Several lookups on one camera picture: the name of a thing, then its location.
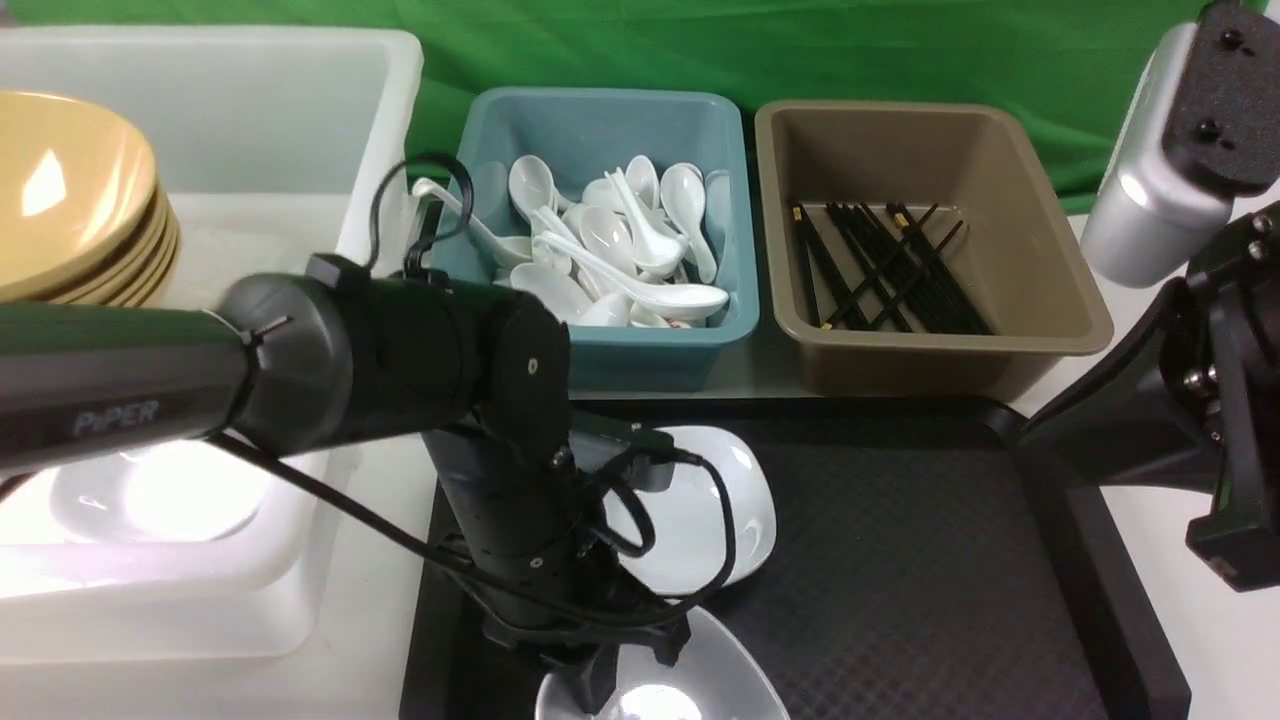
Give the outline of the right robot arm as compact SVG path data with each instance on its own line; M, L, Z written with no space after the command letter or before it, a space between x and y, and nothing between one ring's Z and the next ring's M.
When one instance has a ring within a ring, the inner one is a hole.
M1187 547L1233 591L1279 583L1277 22L1211 1L1135 87L1080 238L1089 268L1155 288L1134 327L1020 445L1071 486L1210 495Z

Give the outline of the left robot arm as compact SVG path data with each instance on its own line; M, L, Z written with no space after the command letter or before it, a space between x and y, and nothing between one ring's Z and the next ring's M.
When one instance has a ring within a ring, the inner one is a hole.
M211 310L3 305L3 495L49 468L201 439L439 568L486 634L603 708L625 646L672 667L691 637L621 566L655 542L625 486L669 437L579 415L570 332L530 293L374 278L335 254L237 281ZM419 436L458 534L429 544L288 459Z

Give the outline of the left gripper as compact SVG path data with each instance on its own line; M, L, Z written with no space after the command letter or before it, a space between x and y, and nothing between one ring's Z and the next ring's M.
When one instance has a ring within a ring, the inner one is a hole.
M493 425L474 413L470 421L470 557L486 574L475 594L490 615L486 635L532 651L590 712L614 692L623 644L673 666L691 635L685 612L620 562L657 541L626 475L652 469L646 451L668 457L673 445L600 425L588 439L591 469L581 471L567 416Z

